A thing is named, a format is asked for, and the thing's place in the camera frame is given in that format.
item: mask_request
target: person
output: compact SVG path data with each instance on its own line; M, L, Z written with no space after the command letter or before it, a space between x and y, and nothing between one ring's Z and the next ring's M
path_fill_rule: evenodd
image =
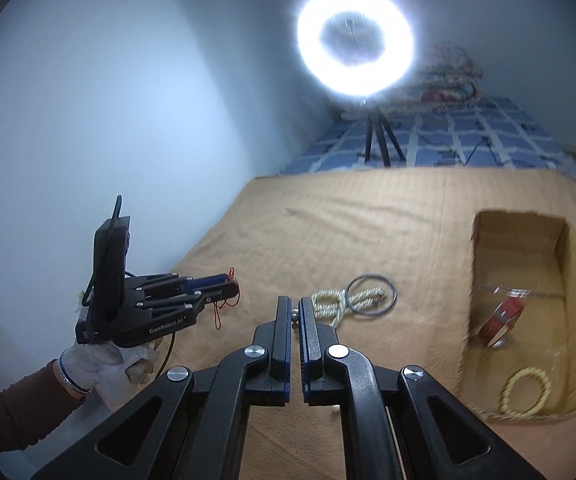
M95 387L104 386L107 392L123 388L121 394L127 400L134 389L118 381L116 372L120 371L126 384L146 383L159 355L155 348L75 344L59 359L0 392L0 452L25 449L45 438ZM0 480L5 478L0 471Z

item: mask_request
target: ring light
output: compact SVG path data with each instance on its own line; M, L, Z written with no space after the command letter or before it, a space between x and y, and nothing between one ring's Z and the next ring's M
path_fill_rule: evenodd
M324 24L336 14L359 12L382 29L384 50L374 62L345 66L321 43ZM330 89L369 96L392 85L412 62L413 38L406 19L388 0L311 0L299 17L297 40L304 63Z

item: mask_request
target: gloved hand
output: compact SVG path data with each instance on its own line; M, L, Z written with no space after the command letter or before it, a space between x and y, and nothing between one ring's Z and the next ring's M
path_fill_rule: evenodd
M136 385L147 383L159 356L150 342L133 348L112 343L75 343L63 351L60 366L67 377L83 390L98 390L109 404L126 402Z

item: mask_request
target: open box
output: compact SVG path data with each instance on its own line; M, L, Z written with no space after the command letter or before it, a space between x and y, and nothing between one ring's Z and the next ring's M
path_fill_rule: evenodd
M473 289L468 346L459 398L495 418L548 420L576 415L576 235L563 218L534 213L481 211L475 218ZM478 331L506 296L481 286L523 288L552 298L525 298L526 307L506 342L485 346ZM508 415L500 397L509 378L527 367L544 370L550 395L535 415ZM518 380L510 407L525 412L542 392L537 380Z

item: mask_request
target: tripod leg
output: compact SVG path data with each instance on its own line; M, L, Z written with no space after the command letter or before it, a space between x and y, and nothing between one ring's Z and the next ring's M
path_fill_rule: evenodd
M395 137L395 134L393 133L392 128L390 127L390 123L388 122L388 119L386 118L386 116L381 111L378 112L378 120L381 121L381 123L383 124L383 127L386 129L386 133L388 133L388 137L390 138L392 143L395 145L395 149L397 150L397 153L399 154L399 159L402 162L405 162L406 157L404 156L404 152L401 151L401 146L397 142L397 137Z
M368 115L368 125L366 129L366 151L364 152L364 162L370 160L370 149L372 149L372 116Z
M383 166L384 168L390 167L390 154L388 153L388 146L386 145L386 137L383 136L382 122L379 117L373 121L375 126L375 133L377 135L377 142L379 143L379 151L382 152Z

